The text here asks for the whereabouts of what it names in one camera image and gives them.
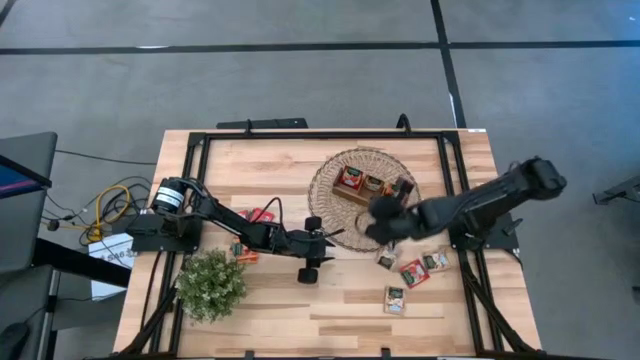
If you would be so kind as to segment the black computer mouse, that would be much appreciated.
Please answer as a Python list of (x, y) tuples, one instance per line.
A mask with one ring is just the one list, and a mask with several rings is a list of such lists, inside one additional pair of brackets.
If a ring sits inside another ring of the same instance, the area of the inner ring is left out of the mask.
[(29, 326), (12, 323), (0, 332), (0, 360), (18, 360), (30, 334)]

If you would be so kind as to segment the white labelled box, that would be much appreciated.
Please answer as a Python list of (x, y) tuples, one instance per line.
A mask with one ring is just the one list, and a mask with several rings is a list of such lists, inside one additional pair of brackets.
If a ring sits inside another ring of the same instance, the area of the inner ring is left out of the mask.
[[(89, 255), (131, 270), (137, 256), (137, 253), (132, 250), (132, 242), (133, 238), (126, 233), (111, 235), (101, 241), (91, 243), (89, 245)], [(102, 300), (125, 290), (126, 287), (96, 280), (91, 281), (93, 299)]]

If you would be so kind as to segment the monitor with blue screen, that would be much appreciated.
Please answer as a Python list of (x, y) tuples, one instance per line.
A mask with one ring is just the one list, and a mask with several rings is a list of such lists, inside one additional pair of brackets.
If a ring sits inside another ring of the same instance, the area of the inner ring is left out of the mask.
[(0, 155), (0, 199), (46, 190), (51, 185), (49, 178)]

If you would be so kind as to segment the artificial green bushy plant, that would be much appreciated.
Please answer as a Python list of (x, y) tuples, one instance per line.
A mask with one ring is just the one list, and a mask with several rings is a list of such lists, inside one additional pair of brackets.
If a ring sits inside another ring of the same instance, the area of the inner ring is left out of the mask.
[(197, 323), (229, 317), (246, 297), (245, 269), (219, 249), (192, 256), (176, 278), (177, 296), (185, 313)]

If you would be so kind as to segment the black power strip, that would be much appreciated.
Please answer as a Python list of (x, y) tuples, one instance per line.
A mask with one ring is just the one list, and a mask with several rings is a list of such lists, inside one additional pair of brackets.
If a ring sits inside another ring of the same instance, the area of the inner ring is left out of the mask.
[(219, 122), (217, 129), (308, 129), (309, 126), (305, 118), (279, 118), (244, 121)]

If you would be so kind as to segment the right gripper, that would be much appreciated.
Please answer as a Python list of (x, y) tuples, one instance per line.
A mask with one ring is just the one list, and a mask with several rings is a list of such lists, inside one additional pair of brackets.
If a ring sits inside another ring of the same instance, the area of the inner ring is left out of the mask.
[[(399, 228), (404, 237), (420, 240), (434, 236), (436, 234), (436, 200), (425, 200), (406, 208), (415, 184), (404, 177), (399, 177), (395, 182), (400, 185), (399, 194), (395, 197), (384, 196), (382, 191), (380, 196), (370, 201), (369, 214), (379, 220), (401, 213)], [(380, 245), (387, 245), (400, 238), (400, 234), (384, 221), (368, 225), (365, 235)]]

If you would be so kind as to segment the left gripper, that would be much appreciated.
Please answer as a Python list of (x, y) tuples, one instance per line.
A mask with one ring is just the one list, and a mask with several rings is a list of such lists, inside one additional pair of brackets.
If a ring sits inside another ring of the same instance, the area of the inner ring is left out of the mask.
[(345, 232), (344, 228), (327, 232), (322, 227), (322, 219), (310, 216), (305, 219), (305, 231), (287, 231), (276, 236), (274, 253), (283, 256), (306, 258), (305, 266), (300, 268), (297, 281), (312, 285), (318, 280), (318, 269), (334, 257), (325, 256), (325, 238)]

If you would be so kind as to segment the black floor stand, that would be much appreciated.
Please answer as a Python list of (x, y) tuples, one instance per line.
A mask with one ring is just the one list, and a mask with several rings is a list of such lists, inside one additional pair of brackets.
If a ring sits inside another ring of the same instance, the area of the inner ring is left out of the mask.
[(634, 176), (607, 190), (593, 193), (592, 197), (597, 205), (608, 205), (616, 199), (640, 204), (640, 176)]

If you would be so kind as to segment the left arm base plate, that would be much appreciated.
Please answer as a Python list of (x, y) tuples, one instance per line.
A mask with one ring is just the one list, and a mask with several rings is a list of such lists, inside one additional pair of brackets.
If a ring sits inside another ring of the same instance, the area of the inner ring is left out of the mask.
[(138, 216), (125, 233), (135, 252), (192, 252), (200, 246), (203, 224), (199, 218), (171, 219), (157, 214)]

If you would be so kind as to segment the wooden three-compartment tray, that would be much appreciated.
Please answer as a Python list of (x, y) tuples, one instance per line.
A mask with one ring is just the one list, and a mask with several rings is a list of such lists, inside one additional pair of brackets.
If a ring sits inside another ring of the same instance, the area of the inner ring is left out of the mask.
[(337, 196), (339, 196), (341, 198), (344, 198), (346, 200), (349, 200), (349, 201), (354, 202), (354, 203), (356, 203), (358, 205), (361, 205), (361, 206), (368, 206), (370, 201), (374, 197), (380, 196), (382, 194), (383, 188), (384, 188), (384, 186), (385, 186), (385, 184), (387, 182), (394, 183), (399, 178), (398, 177), (395, 181), (384, 181), (383, 180), (384, 181), (383, 187), (381, 188), (381, 190), (379, 192), (376, 192), (376, 193), (367, 190), (364, 187), (364, 180), (363, 180), (363, 183), (362, 183), (362, 186), (360, 187), (360, 189), (358, 191), (355, 191), (355, 190), (350, 189), (348, 187), (342, 186), (342, 185), (340, 185), (338, 183), (338, 179), (339, 179), (339, 176), (342, 173), (343, 168), (338, 172), (338, 175), (336, 176), (336, 178), (335, 178), (335, 180), (333, 182), (332, 193), (334, 195), (337, 195)]

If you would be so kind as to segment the black desk beam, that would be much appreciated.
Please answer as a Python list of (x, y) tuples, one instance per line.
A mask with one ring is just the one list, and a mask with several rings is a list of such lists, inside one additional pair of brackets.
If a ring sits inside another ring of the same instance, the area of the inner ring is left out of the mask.
[(124, 288), (131, 276), (131, 271), (125, 267), (40, 238), (35, 241), (32, 265), (50, 265), (61, 272)]

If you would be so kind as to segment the black aluminium table frame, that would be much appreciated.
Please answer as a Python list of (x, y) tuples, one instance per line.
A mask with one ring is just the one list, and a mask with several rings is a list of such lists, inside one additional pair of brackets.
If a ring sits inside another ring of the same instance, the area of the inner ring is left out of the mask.
[[(202, 175), (210, 191), (235, 210), (283, 201), (285, 225), (299, 228), (308, 216), (307, 188), (333, 155), (349, 149), (375, 149), (403, 163), (423, 197), (441, 196), (488, 182), (497, 176), (487, 134), (458, 132), (460, 147), (440, 147), (427, 130), (362, 129), (326, 132), (287, 130), (276, 139), (265, 131), (244, 136), (216, 131), (203, 149), (187, 130), (169, 130), (161, 145), (156, 177)], [(148, 357), (173, 351), (181, 360), (274, 357), (395, 357), (471, 355), (475, 341), (492, 344), (491, 326), (480, 315), (471, 329), (458, 268), (438, 272), (408, 293), (403, 315), (383, 310), (387, 286), (399, 275), (379, 266), (371, 253), (334, 249), (314, 285), (297, 281), (298, 259), (263, 255), (247, 268), (247, 295), (232, 315), (198, 324), (169, 313)]]

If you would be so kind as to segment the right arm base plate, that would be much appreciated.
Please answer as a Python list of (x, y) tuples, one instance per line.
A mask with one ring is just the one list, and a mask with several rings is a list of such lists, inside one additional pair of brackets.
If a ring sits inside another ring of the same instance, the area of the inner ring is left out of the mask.
[(494, 219), (467, 214), (448, 227), (453, 248), (476, 251), (479, 249), (514, 250), (519, 248), (516, 228), (522, 218), (514, 220), (510, 213)]

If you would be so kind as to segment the round woven straw placemat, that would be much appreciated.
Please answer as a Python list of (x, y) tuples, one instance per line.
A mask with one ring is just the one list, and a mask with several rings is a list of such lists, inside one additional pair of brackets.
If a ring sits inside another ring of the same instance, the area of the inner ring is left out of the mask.
[(368, 206), (361, 206), (332, 193), (333, 182), (338, 172), (345, 166), (352, 166), (384, 181), (395, 181), (398, 177), (408, 178), (415, 183), (409, 202), (421, 199), (417, 181), (409, 169), (392, 155), (372, 148), (353, 148), (331, 156), (313, 176), (308, 194), (308, 206), (313, 216), (322, 219), (322, 227), (327, 232), (344, 228), (345, 232), (329, 240), (347, 250), (373, 253), (381, 245), (364, 234), (372, 222)]

